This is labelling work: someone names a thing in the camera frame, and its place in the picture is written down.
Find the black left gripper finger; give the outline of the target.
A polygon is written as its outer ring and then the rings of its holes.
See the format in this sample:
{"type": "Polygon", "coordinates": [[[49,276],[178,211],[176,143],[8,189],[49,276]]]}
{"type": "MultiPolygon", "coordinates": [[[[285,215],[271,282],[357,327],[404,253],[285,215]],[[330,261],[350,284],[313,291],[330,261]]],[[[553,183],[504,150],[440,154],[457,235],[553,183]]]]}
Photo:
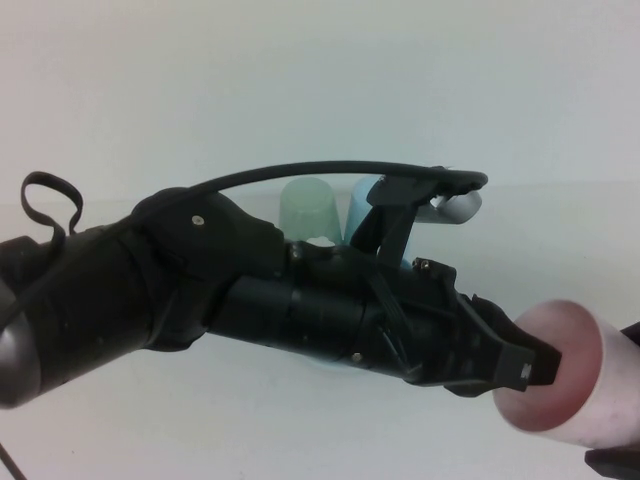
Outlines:
{"type": "Polygon", "coordinates": [[[640,479],[640,452],[632,448],[590,450],[585,463],[600,476],[618,480],[640,479]]]}

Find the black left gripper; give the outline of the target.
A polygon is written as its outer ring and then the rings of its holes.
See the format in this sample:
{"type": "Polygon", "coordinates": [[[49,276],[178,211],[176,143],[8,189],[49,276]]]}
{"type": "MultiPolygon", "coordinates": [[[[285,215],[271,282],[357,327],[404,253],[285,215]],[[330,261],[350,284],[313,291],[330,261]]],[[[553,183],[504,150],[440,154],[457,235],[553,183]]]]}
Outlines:
{"type": "Polygon", "coordinates": [[[360,366],[418,387],[474,398],[554,383],[562,354],[496,304],[455,289],[456,271],[371,268],[359,332],[360,366]]]}

